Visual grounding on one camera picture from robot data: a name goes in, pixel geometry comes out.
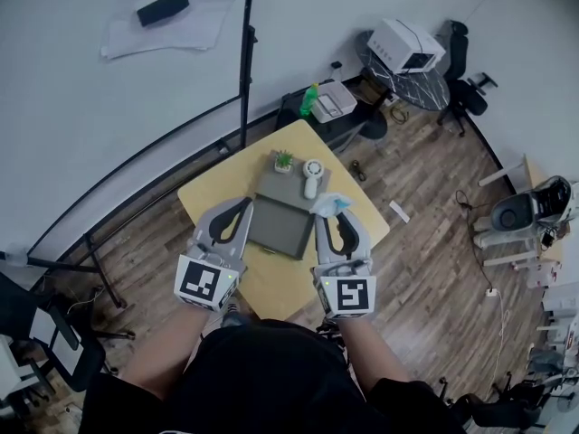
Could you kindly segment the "person's right forearm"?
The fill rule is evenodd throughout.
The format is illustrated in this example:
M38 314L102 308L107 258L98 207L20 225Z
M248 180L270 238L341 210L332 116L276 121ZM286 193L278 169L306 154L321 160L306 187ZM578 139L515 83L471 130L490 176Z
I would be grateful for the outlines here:
M398 356L364 317L340 319L338 327L364 395L392 404L410 381Z

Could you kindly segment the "grey tray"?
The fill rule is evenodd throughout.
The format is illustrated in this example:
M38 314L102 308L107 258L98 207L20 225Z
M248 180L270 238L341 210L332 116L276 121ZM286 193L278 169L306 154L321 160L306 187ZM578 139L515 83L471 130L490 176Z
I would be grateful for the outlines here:
M308 200L304 197L306 177L302 170L308 160L295 158L291 171L281 174L274 171L275 155L272 151L267 156L257 180L248 240L266 250L301 260L314 223L314 215L309 209L327 190L331 172L324 167L324 174L318 180L317 196Z

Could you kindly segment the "black whiteboard eraser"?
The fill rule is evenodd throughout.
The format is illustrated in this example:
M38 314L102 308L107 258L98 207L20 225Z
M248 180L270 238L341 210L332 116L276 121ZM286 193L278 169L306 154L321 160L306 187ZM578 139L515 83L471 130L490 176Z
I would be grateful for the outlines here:
M176 16L188 6L189 0L153 0L140 6L136 14L140 25L148 27Z

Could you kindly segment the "white microwave oven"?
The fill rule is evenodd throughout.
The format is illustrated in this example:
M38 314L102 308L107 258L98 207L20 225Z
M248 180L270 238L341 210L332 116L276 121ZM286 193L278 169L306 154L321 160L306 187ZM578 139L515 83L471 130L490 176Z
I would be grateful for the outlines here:
M366 45L389 71L400 75L429 72L446 53L421 26L397 19L383 19Z

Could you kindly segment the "white handheld fan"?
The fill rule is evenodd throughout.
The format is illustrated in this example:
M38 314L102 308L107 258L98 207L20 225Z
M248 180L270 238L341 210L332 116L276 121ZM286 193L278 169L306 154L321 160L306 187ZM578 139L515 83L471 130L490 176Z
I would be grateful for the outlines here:
M313 200L317 196L318 180L324 174L324 166L317 159L309 159L304 163L302 170L306 177L304 197L308 200Z

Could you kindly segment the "round dark marble table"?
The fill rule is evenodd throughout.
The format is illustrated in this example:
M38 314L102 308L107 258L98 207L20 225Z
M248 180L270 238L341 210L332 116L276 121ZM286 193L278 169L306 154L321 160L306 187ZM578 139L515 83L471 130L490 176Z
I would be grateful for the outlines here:
M445 110L450 104L450 91L443 76L435 69L426 73L393 74L367 47L372 31L364 31L355 38L355 50L362 62L362 73L379 89L380 96L372 102L365 117L360 135L368 139L381 139L387 133L387 121L380 112L389 94L430 112Z

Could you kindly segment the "yellow square table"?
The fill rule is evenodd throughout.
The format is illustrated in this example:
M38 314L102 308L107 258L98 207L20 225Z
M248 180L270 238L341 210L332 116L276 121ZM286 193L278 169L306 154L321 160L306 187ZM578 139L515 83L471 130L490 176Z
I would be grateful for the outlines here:
M266 157L285 150L302 160L317 158L331 172L328 190L350 197L352 212L367 229L375 247L390 232L382 214L316 132L298 120L248 146L182 186L177 194L192 222L216 204L252 196ZM318 297L309 269L317 264L314 237L308 238L304 258L272 254L248 243L243 256L248 270L239 292L260 318L288 319Z

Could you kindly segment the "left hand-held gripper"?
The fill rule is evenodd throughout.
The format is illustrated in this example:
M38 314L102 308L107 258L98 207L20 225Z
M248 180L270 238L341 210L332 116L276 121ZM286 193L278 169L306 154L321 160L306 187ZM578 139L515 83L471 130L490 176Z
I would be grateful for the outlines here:
M212 312L223 309L247 269L242 255L252 216L253 201L247 196L225 200L201 215L196 243L178 259L174 294L179 300Z

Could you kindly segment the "person's black shirt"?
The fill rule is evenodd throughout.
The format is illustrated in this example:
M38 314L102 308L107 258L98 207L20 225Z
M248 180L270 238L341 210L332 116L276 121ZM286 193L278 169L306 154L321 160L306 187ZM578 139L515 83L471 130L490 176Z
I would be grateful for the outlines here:
M466 434L423 382L356 386L340 348L265 320L209 334L164 399L101 374L79 434Z

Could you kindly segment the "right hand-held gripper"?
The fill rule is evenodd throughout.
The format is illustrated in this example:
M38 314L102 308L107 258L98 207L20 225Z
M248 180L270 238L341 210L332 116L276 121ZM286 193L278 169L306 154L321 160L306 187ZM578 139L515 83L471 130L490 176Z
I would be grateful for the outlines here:
M311 270L313 285L327 319L356 318L375 311L376 276L370 236L360 220L349 210L337 216L342 247L332 244L326 218L315 216L318 265Z

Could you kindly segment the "person's shoe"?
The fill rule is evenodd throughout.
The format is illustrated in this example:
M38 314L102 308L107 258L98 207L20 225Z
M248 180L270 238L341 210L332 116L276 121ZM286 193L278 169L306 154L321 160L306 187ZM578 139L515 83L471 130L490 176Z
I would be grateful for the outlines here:
M232 299L224 309L221 328L230 326L239 326L242 324L240 319L240 306L236 299Z

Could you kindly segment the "person's left forearm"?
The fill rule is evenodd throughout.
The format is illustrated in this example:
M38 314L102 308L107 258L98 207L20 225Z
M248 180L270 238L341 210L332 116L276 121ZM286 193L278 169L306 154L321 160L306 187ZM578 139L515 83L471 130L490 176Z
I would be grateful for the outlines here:
M163 400L184 373L210 312L182 305L143 343L120 379Z

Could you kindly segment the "white paper sheets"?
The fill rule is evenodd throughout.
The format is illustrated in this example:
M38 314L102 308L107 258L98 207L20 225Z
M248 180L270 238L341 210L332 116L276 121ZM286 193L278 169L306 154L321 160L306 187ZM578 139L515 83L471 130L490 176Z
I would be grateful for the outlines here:
M118 0L100 48L102 57L112 60L169 48L212 49L235 0L189 0L189 6L176 16L142 27L136 11L151 1Z

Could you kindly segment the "black-framed whiteboard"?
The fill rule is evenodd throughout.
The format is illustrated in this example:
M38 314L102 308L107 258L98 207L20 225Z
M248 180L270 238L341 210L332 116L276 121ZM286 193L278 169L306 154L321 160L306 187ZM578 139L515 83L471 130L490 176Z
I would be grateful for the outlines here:
M234 1L212 49L108 60L117 5L0 0L0 273L23 288L242 122L252 0Z

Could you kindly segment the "white paper strip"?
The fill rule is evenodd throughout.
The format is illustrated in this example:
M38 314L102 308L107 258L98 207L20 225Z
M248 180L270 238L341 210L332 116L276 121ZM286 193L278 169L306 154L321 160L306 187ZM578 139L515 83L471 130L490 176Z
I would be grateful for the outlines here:
M408 224L409 221L411 220L410 216L406 213L406 211L395 201L391 201L389 203L389 206L392 208L393 211L395 211L398 216L406 223Z

